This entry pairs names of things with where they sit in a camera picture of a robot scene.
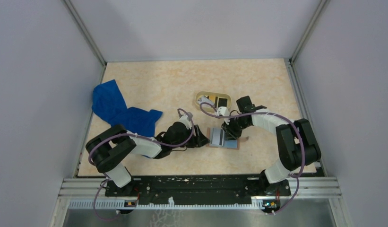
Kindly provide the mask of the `tan leather card holder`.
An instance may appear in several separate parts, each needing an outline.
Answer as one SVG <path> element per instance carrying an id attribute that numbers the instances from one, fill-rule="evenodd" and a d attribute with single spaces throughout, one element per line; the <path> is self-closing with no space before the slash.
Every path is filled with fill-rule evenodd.
<path id="1" fill-rule="evenodd" d="M 207 137 L 210 139 L 210 130 L 212 128 L 208 128 L 207 129 Z M 249 136 L 247 137 L 241 137 L 239 138 L 238 140 L 226 140 L 224 139 L 224 146 L 223 147 L 215 147 L 215 146 L 211 146 L 210 142 L 207 144 L 207 147 L 211 147 L 211 148 L 224 148 L 224 149 L 235 149 L 235 150 L 239 150 L 240 149 L 240 144 L 241 143 L 244 143 L 246 141 L 249 140 Z"/>

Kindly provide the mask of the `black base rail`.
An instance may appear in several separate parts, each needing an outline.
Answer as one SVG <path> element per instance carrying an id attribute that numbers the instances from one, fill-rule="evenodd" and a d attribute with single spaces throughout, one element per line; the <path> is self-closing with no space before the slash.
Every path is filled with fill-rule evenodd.
<path id="1" fill-rule="evenodd" d="M 269 184 L 255 175 L 160 175 L 135 176 L 119 188 L 112 181 L 107 197 L 138 197 L 139 205 L 242 205 L 253 196 L 290 196 L 288 180 Z"/>

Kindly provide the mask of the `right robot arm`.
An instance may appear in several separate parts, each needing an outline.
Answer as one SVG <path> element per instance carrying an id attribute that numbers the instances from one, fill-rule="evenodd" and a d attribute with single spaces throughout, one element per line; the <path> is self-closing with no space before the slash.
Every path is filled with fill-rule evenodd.
<path id="1" fill-rule="evenodd" d="M 259 188 L 265 195 L 278 189 L 278 183 L 285 180 L 294 170 L 317 162 L 321 151 L 310 122 L 307 119 L 290 120 L 273 113 L 265 106 L 256 106 L 249 96 L 236 101 L 239 113 L 236 116 L 220 107 L 217 115 L 224 118 L 222 129 L 227 140 L 237 140 L 242 131 L 250 126 L 267 130 L 276 136 L 278 160 L 260 173 Z"/>

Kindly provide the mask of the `beige oval tray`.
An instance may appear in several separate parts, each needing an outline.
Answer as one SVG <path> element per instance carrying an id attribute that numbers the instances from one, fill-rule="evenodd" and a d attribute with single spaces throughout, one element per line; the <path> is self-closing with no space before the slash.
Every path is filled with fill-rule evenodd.
<path id="1" fill-rule="evenodd" d="M 216 93 L 216 92 L 209 92 L 209 91 L 199 91 L 196 95 L 195 95 L 195 98 L 194 98 L 194 104 L 196 106 L 196 108 L 198 110 L 201 110 L 200 109 L 200 106 L 196 103 L 196 100 L 200 97 L 200 96 L 206 96 L 208 99 L 210 99 L 211 101 L 214 102 L 214 106 L 213 107 L 210 107 L 209 105 L 203 105 L 202 108 L 206 111 L 206 112 L 213 112 L 214 111 L 214 108 L 217 109 L 217 102 L 218 102 L 218 98 L 227 98 L 228 99 L 228 104 L 227 104 L 227 108 L 230 108 L 231 107 L 231 102 L 232 102 L 232 98 L 228 95 L 228 94 L 224 94 L 224 93 Z"/>

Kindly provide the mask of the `white card being carried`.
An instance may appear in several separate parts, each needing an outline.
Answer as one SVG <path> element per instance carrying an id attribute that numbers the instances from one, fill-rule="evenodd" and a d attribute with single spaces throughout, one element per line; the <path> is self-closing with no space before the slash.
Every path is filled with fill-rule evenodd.
<path id="1" fill-rule="evenodd" d="M 221 128 L 212 128 L 210 130 L 210 144 L 215 147 L 224 146 L 224 130 Z"/>

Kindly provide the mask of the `aluminium frame rail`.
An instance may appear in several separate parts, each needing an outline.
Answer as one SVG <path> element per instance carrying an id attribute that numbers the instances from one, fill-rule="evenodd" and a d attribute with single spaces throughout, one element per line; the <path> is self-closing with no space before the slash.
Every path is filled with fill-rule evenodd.
<path id="1" fill-rule="evenodd" d="M 242 205 L 176 205 L 173 201 L 166 205 L 139 205 L 138 197 L 107 197 L 105 187 L 108 182 L 102 178 L 65 179 L 61 185 L 59 197 L 68 199 L 72 208 L 98 208 L 117 210 L 216 210 L 241 209 L 264 210 L 295 199 L 339 199 L 342 196 L 339 184 L 334 177 L 288 178 L 290 196 L 253 196 L 249 204 Z"/>

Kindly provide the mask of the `white card in tray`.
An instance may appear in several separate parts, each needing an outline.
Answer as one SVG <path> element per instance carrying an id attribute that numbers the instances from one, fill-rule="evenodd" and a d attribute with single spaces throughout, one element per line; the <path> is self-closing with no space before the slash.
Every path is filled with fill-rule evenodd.
<path id="1" fill-rule="evenodd" d="M 208 99 L 206 96 L 200 96 L 200 97 L 196 100 L 196 103 L 197 103 L 198 105 L 201 105 L 202 103 L 207 103 L 207 104 L 209 104 L 209 105 L 211 105 L 211 106 L 214 106 L 214 105 L 215 105 L 214 102 L 211 101 L 210 99 Z"/>

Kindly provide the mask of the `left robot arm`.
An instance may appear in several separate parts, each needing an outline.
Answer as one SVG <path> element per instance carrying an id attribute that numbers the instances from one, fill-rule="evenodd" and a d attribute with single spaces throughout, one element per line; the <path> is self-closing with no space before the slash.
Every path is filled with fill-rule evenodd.
<path id="1" fill-rule="evenodd" d="M 173 123 L 167 131 L 150 138 L 134 134 L 118 124 L 89 140 L 85 149 L 89 163 L 112 181 L 122 195 L 128 196 L 134 192 L 135 183 L 122 164 L 127 155 L 138 154 L 161 159 L 179 147 L 201 148 L 208 143 L 210 139 L 201 132 L 198 125 L 179 121 Z"/>

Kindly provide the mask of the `blue cloth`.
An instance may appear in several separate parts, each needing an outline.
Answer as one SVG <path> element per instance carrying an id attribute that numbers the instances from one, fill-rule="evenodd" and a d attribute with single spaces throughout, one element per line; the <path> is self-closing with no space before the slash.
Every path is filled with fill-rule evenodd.
<path id="1" fill-rule="evenodd" d="M 155 124 L 163 112 L 127 107 L 116 81 L 110 80 L 96 86 L 92 92 L 92 111 L 111 126 L 121 124 L 130 132 L 145 137 L 155 135 Z"/>

